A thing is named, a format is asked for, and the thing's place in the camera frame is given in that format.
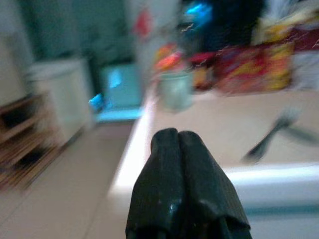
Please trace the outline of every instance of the wall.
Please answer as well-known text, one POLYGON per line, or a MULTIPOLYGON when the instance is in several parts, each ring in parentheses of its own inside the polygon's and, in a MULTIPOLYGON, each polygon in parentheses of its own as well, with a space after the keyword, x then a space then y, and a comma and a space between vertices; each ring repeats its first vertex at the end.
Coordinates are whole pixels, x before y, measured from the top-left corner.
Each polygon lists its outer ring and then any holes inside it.
POLYGON ((16 0, 0 0, 0 34, 12 37, 10 47, 19 60, 17 64, 24 69, 34 61, 34 57, 20 13, 16 0))
POLYGON ((82 49, 94 51, 99 65, 132 57, 122 0, 73 0, 82 49))
POLYGON ((26 91, 19 71, 8 48, 10 38, 0 36, 0 106, 25 96, 26 91))

